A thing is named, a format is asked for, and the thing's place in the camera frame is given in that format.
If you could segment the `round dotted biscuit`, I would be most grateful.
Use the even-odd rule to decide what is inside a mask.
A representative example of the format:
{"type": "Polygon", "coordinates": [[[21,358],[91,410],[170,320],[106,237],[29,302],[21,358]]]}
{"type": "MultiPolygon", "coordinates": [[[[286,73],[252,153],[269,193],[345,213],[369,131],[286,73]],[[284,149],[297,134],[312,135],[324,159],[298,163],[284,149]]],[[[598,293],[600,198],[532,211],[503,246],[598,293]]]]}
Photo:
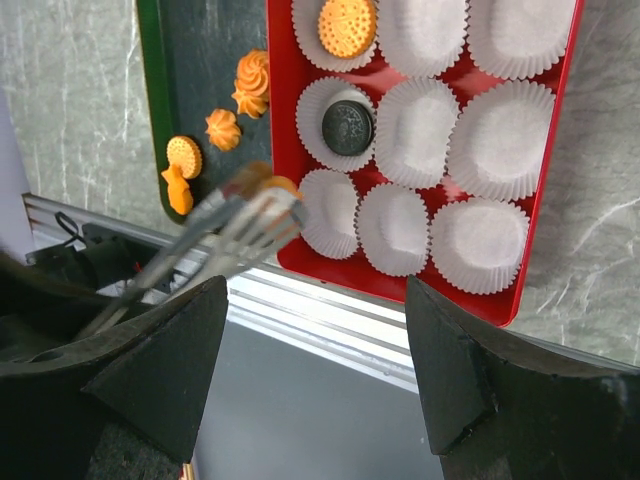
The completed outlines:
{"type": "Polygon", "coordinates": [[[177,166],[183,178],[195,179],[202,170],[202,154],[196,142],[187,136],[172,137],[166,147],[167,160],[177,166]]]}

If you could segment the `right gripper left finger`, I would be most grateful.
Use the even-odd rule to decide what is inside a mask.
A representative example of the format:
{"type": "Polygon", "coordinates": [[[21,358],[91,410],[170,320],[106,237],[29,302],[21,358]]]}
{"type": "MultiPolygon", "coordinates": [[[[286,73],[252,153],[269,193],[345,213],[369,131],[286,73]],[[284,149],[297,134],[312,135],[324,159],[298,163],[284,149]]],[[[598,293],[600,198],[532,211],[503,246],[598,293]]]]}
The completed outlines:
{"type": "Polygon", "coordinates": [[[228,309],[217,278],[137,305],[90,338],[108,298],[1,280],[1,475],[175,479],[193,454],[228,309]]]}

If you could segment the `red cookie box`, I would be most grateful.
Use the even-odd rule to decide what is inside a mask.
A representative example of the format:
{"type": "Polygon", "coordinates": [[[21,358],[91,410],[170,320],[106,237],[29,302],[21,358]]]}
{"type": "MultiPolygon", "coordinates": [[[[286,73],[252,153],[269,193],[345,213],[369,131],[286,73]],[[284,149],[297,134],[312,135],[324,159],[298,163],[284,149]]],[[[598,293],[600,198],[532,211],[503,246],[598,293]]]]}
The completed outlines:
{"type": "Polygon", "coordinates": [[[271,1],[277,174],[310,218],[280,264],[401,301],[409,276],[515,317],[579,1],[271,1]]]}

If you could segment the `metal tongs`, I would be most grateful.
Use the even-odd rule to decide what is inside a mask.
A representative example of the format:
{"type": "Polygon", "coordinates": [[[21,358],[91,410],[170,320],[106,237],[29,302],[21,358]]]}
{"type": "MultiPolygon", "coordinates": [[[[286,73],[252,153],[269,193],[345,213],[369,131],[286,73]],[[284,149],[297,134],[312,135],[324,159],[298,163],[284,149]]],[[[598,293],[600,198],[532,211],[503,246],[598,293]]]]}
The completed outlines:
{"type": "Polygon", "coordinates": [[[78,340],[118,324],[131,306],[156,287],[187,253],[216,232],[216,243],[206,258],[174,293],[179,295],[204,281],[230,279],[275,255],[305,228],[309,214],[303,202],[280,188],[261,191],[251,199],[240,195],[236,180],[241,169],[211,192],[188,216],[185,230],[142,268],[121,296],[76,335],[78,340]]]}

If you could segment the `aluminium front rail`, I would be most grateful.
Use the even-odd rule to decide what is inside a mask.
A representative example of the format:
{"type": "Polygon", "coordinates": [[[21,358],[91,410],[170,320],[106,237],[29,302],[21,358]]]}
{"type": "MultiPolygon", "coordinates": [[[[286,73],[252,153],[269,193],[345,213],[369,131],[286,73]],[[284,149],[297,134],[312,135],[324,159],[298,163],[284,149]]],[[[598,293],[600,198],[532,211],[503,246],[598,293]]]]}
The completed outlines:
{"type": "MultiPolygon", "coordinates": [[[[68,215],[78,226],[96,224],[137,240],[165,246],[174,236],[77,207],[24,194],[32,231],[62,239],[54,214],[68,215]]],[[[418,393],[410,358],[404,307],[397,302],[335,287],[290,273],[272,261],[227,283],[228,320],[288,345],[418,393]]],[[[554,353],[601,368],[639,373],[639,367],[507,329],[516,337],[554,353]]]]}

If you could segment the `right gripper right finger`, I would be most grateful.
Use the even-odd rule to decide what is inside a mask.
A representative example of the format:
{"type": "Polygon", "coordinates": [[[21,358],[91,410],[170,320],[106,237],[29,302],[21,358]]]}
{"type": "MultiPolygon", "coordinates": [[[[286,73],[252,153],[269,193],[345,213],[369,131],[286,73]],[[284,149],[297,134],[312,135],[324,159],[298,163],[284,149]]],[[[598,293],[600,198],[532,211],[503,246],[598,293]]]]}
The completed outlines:
{"type": "Polygon", "coordinates": [[[407,283],[411,357],[448,479],[635,479],[636,367],[516,335],[407,283]]]}

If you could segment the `black gold-rimmed tray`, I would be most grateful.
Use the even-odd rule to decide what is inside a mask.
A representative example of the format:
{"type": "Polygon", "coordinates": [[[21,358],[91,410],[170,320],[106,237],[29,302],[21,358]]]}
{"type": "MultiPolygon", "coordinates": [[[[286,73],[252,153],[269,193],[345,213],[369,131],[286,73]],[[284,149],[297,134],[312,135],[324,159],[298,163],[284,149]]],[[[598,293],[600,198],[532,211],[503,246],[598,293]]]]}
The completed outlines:
{"type": "Polygon", "coordinates": [[[222,152],[210,143],[206,119],[217,108],[236,111],[238,61],[267,46],[263,1],[138,0],[136,3],[156,169],[168,167],[171,138],[191,138],[203,167],[190,181],[196,202],[252,160],[271,160],[270,120],[240,115],[242,138],[222,152]]]}

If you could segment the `orange flower cookie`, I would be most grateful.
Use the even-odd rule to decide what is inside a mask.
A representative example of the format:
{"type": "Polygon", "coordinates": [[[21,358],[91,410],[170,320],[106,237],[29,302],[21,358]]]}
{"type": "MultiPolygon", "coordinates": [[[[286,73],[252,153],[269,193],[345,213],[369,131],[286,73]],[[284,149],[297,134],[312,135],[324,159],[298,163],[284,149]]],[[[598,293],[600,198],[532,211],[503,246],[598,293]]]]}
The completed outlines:
{"type": "Polygon", "coordinates": [[[237,113],[239,115],[247,115],[252,119],[259,119],[269,108],[269,102],[267,100],[260,96],[251,95],[243,90],[236,89],[231,97],[236,102],[237,113]]]}

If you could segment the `orange fish cookie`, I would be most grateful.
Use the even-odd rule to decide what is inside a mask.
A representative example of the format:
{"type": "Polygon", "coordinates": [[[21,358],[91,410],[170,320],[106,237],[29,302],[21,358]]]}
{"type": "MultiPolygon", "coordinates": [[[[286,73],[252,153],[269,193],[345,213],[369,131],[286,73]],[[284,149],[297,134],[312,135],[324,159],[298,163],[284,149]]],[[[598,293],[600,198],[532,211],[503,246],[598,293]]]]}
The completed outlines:
{"type": "Polygon", "coordinates": [[[180,168],[177,165],[170,165],[161,173],[161,176],[167,183],[170,207],[180,215],[188,215],[193,208],[194,199],[180,168]]]}

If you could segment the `round dotted orange cookie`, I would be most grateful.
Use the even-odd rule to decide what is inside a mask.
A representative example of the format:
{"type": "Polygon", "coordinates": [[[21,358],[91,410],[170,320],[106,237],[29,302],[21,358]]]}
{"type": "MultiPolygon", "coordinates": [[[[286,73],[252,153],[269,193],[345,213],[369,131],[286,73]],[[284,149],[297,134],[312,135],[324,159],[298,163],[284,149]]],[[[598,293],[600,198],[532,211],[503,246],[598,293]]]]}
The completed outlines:
{"type": "Polygon", "coordinates": [[[376,35],[376,8],[370,0],[329,0],[320,11],[317,29],[325,50],[341,59],[363,54],[376,35]]]}

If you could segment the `black sandwich cookie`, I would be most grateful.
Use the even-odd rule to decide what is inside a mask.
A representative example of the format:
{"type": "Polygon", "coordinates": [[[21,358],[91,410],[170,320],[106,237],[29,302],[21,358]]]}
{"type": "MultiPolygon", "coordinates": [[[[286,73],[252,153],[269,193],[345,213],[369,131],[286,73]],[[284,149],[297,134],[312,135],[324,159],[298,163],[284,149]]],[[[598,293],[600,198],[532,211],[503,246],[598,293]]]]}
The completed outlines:
{"type": "Polygon", "coordinates": [[[333,153],[358,156],[367,150],[373,140],[373,118],[363,104],[339,100],[325,111],[321,134],[333,153]]]}

